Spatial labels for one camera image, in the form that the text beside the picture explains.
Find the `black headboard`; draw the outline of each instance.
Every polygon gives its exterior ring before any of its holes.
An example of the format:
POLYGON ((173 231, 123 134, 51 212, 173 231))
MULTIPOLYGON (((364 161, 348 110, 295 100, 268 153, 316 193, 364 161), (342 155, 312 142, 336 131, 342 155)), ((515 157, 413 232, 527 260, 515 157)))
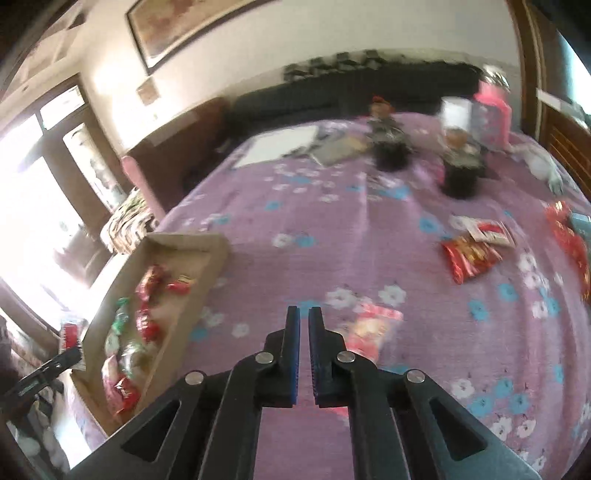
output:
POLYGON ((250 92, 237 98, 230 121, 241 138, 273 128, 368 114, 373 95, 399 112, 437 113, 441 97, 471 97, 480 69, 444 61, 390 62, 378 70, 329 73, 250 92))

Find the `black container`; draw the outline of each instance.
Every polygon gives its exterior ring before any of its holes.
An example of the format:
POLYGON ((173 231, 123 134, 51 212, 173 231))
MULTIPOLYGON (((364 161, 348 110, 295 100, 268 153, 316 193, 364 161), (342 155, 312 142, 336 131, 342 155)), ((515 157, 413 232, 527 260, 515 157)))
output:
POLYGON ((381 171, 402 170, 410 163, 410 149, 403 142, 374 142, 372 152, 375 167, 381 171))

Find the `decorative items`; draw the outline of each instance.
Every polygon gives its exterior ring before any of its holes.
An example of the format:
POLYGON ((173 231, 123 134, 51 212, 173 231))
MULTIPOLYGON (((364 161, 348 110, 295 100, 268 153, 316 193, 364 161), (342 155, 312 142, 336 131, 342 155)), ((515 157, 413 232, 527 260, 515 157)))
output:
POLYGON ((272 0, 138 0, 129 28, 151 74, 188 43, 227 20, 272 0))

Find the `red packet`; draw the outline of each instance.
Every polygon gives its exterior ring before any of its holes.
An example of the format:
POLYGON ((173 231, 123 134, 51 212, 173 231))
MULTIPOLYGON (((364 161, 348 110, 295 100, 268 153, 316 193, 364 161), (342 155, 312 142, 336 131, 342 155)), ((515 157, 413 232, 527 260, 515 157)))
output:
POLYGON ((454 281, 461 285, 466 280, 488 271, 502 260, 494 248, 476 242, 468 233, 441 242, 447 255, 454 281))

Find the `white paper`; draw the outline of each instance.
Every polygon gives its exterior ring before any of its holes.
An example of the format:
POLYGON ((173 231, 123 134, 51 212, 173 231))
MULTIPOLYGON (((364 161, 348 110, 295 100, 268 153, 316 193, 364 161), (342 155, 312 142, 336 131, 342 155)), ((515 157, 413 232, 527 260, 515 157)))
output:
POLYGON ((317 133, 317 125, 305 125, 259 135, 254 138, 248 152, 234 164, 234 168, 279 160, 289 152, 309 146, 317 133))

